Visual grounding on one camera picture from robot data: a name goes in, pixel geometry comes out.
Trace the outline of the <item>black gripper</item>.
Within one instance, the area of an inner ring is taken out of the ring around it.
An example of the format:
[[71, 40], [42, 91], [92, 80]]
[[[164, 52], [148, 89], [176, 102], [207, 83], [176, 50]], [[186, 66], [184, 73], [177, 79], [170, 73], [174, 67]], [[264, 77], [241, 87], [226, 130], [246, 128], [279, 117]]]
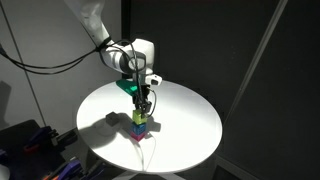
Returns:
[[142, 118], [150, 116], [152, 103], [148, 100], [148, 95], [150, 93], [149, 88], [149, 85], [138, 85], [132, 97], [134, 105], [136, 107], [141, 107]]

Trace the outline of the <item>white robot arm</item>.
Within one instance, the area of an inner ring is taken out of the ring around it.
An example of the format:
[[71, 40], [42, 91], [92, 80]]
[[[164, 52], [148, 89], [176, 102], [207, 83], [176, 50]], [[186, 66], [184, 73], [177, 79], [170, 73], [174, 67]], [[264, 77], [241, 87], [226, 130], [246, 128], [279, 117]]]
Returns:
[[153, 80], [154, 44], [148, 40], [113, 41], [102, 22], [105, 0], [64, 0], [78, 18], [94, 44], [103, 63], [123, 74], [131, 75], [137, 85], [134, 104], [146, 117], [151, 108], [147, 87]]

